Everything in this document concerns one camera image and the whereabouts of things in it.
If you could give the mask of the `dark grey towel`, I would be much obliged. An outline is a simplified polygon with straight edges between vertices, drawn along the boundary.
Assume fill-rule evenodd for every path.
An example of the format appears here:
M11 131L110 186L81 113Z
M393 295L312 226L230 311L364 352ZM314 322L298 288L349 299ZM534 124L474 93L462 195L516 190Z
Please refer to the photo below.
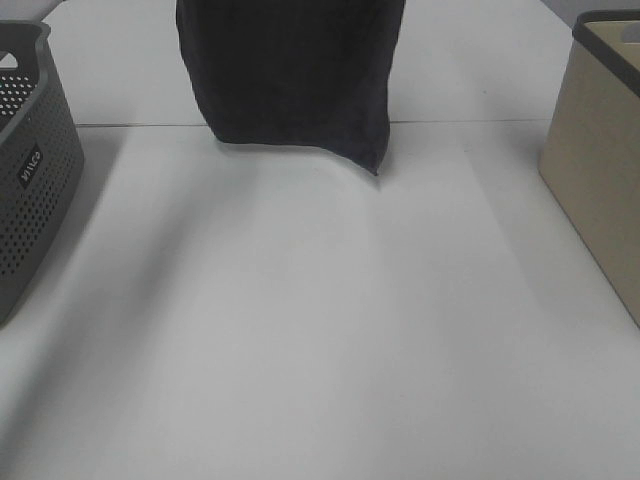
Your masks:
M377 174L402 1L179 1L179 51L217 140L316 147Z

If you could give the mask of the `grey perforated plastic basket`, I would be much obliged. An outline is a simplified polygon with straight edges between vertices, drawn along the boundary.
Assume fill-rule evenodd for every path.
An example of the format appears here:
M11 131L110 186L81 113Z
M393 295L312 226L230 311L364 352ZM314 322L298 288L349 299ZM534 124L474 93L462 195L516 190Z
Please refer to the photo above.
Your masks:
M42 22L4 20L1 53L1 321L53 243L85 162Z

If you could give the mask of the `beige plastic bin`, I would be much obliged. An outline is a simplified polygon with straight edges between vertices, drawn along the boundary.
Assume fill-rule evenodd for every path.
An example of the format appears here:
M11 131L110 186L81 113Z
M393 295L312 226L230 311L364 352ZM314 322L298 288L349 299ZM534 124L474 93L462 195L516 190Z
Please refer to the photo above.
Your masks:
M538 170L633 319L639 317L636 9L577 16Z

